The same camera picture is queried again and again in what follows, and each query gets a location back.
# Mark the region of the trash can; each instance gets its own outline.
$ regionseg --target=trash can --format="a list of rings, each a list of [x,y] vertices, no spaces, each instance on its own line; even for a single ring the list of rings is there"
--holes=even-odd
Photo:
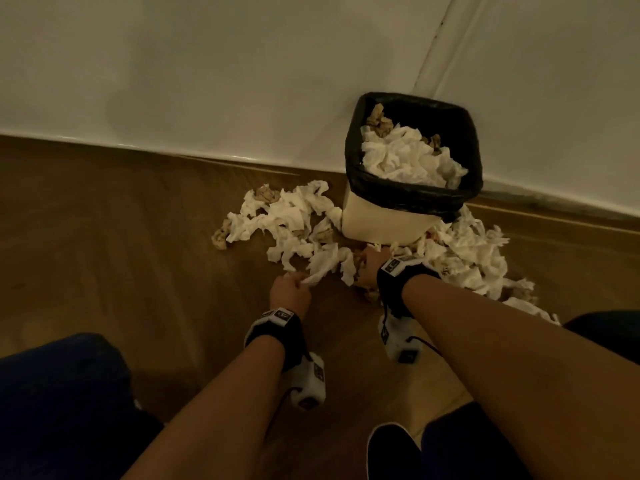
[[[362,134],[373,107],[382,103],[394,124],[440,135],[451,157],[468,169],[457,189],[404,184],[379,178],[362,165]],[[366,242],[407,245],[422,236],[438,219],[451,222],[464,202],[482,189],[482,163],[476,127],[466,109],[417,96],[367,93],[360,97],[344,144],[349,184],[344,196],[342,233]]]

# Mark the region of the pile of tissue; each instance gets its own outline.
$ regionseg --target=pile of tissue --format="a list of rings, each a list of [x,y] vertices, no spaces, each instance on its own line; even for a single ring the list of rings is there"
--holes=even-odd
[[[240,213],[229,212],[212,237],[214,245],[225,249],[227,242],[247,241],[258,229],[263,233],[268,231],[275,240],[275,245],[267,250],[269,261],[281,262],[285,271],[295,271],[290,263],[293,255],[309,259],[309,277],[303,281],[309,284],[316,284],[340,265],[342,281],[352,286],[357,273],[354,254],[349,248],[341,248],[333,242],[333,228],[340,231],[342,209],[323,195],[328,188],[326,182],[314,180],[297,186],[292,192],[272,191],[268,184],[257,192],[250,190],[244,195]],[[314,212],[318,216],[324,214],[324,218],[312,227]],[[507,262],[500,255],[500,247],[508,241],[500,227],[486,230],[483,222],[475,219],[463,205],[460,217],[453,223],[445,224],[440,220],[411,246],[400,247],[393,243],[391,252],[394,256],[420,257],[443,281],[498,300],[503,289],[530,293],[534,288],[528,280],[513,281],[506,277]],[[504,303],[559,324],[555,315],[549,315],[529,301],[511,296]]]
[[[440,147],[440,137],[423,137],[407,126],[388,127],[382,104],[377,104],[362,132],[362,165],[373,175],[405,184],[457,189],[468,173],[451,158],[448,147]]]

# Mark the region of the person's left arm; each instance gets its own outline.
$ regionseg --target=person's left arm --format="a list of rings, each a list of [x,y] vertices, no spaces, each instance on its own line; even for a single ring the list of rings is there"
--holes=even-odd
[[[271,309],[304,318],[311,302],[303,273],[277,277]],[[249,479],[260,453],[285,359],[269,335],[254,339],[164,428],[123,480]]]

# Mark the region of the forearm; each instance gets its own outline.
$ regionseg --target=forearm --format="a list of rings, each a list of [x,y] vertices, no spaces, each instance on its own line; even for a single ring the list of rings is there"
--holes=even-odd
[[[124,479],[250,478],[284,357],[273,337],[252,341],[180,411]]]
[[[535,476],[629,474],[640,367],[430,276],[409,280],[403,300]]]

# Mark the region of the hand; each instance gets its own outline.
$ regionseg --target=hand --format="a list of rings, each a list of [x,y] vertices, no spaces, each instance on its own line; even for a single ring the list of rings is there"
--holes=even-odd
[[[362,252],[364,266],[361,267],[358,274],[357,285],[364,288],[378,289],[378,270],[380,266],[391,259],[391,249],[382,248],[381,251],[375,250],[371,246],[367,246]]]
[[[304,319],[311,304],[309,286],[301,283],[306,277],[308,274],[300,271],[278,276],[271,286],[270,308],[286,308],[299,316],[300,320]]]

